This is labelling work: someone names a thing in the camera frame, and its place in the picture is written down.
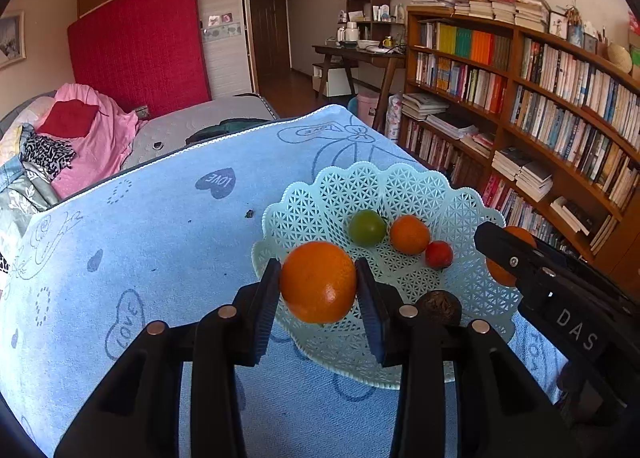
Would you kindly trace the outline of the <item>wooden desktop shelf unit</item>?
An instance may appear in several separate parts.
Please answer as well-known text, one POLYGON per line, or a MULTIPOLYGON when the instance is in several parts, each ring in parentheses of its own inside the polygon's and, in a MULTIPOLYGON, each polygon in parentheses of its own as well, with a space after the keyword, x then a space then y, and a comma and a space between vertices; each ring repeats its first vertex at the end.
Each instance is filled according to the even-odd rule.
POLYGON ((406 12, 396 0, 343 0, 345 7, 337 18, 336 37, 347 38, 347 30, 358 30, 360 41, 385 41, 401 44, 405 41, 406 12))

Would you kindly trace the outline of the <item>red upholstered headboard panel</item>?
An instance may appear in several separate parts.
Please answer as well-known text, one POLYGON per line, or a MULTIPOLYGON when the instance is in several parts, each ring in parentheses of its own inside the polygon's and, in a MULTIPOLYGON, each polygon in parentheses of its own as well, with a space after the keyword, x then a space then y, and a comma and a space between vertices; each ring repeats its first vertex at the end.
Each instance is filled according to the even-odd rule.
POLYGON ((198 0, 111 0, 67 28, 75 81, 153 118, 212 99, 198 0))

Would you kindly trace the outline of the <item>small red tomato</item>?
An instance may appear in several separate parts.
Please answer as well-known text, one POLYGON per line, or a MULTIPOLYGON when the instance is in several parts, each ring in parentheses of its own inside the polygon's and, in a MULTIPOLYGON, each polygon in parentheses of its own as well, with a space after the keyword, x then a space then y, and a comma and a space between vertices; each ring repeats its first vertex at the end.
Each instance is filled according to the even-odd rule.
POLYGON ((454 252, 446 241, 432 241, 425 249, 426 265, 432 270, 444 270, 450 267, 454 260, 454 252))

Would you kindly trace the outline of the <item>grey mattress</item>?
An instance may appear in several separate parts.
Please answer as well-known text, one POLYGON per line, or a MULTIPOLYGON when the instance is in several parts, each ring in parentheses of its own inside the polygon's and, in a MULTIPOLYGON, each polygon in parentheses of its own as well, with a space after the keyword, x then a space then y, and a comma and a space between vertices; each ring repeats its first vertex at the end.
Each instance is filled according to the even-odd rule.
POLYGON ((185 148, 192 135, 218 126, 224 120, 278 120, 279 116, 262 96, 244 93, 221 97, 145 122, 132 142, 132 151, 122 170, 185 148))

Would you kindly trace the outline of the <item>pink waste bin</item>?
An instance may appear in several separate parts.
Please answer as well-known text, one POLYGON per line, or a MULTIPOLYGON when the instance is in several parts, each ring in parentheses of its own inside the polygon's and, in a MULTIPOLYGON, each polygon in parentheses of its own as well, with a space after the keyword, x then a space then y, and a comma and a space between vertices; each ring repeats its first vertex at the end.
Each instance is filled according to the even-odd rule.
POLYGON ((372 128, 376 110, 378 109, 378 100, 380 94, 365 90, 360 92, 357 97, 357 117, 360 121, 372 128))

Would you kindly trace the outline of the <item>small textured orange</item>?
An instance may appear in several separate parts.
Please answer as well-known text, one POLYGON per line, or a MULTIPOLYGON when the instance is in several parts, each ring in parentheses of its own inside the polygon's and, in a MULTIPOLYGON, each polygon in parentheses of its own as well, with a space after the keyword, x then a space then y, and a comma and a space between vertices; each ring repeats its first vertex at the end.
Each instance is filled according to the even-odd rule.
POLYGON ((390 244, 406 256, 416 256, 424 252, 430 242, 430 230, 414 215, 401 215, 390 228, 390 244))

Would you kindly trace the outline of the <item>pile of clothes and bedding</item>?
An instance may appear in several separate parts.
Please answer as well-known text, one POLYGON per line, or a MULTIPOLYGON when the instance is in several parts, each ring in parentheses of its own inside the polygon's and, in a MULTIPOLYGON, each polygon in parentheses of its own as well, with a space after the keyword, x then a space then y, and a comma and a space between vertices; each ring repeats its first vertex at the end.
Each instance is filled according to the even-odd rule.
POLYGON ((89 85, 28 103, 1 134, 1 247, 16 246, 34 215, 119 172, 139 128, 89 85))

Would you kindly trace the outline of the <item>light blue patterned towel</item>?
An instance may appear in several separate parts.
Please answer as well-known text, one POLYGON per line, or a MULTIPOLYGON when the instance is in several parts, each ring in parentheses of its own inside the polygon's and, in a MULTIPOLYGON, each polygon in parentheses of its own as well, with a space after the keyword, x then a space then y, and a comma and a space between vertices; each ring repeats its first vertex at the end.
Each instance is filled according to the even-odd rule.
MULTIPOLYGON (((327 166, 407 160, 331 105, 213 140, 99 184, 36 216, 1 299, 1 392, 52 455, 82 404, 146 324, 196 322, 255 278, 262 214, 327 166)), ((252 457, 384 457, 397 393, 324 369, 280 328, 239 368, 252 457)))

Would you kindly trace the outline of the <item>framed wedding photo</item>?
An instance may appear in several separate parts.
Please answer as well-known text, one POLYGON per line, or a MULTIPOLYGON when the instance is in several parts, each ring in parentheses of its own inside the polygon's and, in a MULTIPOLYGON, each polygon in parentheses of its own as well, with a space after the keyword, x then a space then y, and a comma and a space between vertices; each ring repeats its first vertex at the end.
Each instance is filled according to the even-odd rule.
POLYGON ((22 10, 6 13, 0 20, 0 68, 4 69, 26 58, 25 15, 22 10))

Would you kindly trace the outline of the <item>green round fruit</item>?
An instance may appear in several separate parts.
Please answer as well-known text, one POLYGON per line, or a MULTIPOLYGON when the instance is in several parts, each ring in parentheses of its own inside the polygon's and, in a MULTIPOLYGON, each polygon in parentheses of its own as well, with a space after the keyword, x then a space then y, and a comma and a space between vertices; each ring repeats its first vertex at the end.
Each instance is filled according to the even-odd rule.
POLYGON ((373 247, 386 234, 386 223, 378 212, 366 209, 354 214, 348 224, 349 237, 360 247, 373 247))

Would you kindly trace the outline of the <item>dark wooden door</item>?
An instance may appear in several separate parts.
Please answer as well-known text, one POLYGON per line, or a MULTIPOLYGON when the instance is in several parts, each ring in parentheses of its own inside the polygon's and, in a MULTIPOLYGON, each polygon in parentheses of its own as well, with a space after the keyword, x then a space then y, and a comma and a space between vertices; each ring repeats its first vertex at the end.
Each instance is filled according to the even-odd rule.
POLYGON ((260 88, 291 69, 286 0, 250 0, 255 64, 260 88))

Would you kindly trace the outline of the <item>wooden bookshelf with books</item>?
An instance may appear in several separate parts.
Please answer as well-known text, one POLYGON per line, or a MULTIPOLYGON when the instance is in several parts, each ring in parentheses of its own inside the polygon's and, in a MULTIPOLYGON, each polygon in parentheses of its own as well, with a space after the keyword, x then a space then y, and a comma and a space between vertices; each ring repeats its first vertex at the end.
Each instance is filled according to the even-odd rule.
POLYGON ((639 85, 545 0, 413 0, 399 141, 639 289, 639 85))

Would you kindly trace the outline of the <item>oval orange fruit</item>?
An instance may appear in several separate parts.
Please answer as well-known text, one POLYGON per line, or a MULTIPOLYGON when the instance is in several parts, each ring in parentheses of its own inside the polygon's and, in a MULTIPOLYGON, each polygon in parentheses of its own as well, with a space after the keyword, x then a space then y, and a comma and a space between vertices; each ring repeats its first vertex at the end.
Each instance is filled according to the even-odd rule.
POLYGON ((284 260, 279 287, 286 306, 301 322, 333 324, 354 304, 355 264, 335 244, 309 241, 284 260))

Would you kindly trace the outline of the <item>white slatted wardrobe door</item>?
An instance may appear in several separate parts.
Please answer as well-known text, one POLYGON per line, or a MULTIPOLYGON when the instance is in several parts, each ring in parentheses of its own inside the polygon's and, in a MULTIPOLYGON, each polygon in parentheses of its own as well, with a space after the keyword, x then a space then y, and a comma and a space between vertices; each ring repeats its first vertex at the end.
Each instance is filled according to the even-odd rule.
POLYGON ((198 0, 198 16, 213 99, 252 92, 244 0, 198 0))

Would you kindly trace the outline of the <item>dark brown passion fruit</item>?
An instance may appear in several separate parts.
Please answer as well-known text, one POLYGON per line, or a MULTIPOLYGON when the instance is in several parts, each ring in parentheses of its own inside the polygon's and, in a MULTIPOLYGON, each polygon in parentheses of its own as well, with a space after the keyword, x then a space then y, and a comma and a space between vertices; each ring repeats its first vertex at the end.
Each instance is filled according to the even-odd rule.
POLYGON ((446 290, 431 290, 416 302, 416 308, 432 322, 445 327, 457 327, 462 319, 462 305, 458 298, 446 290))

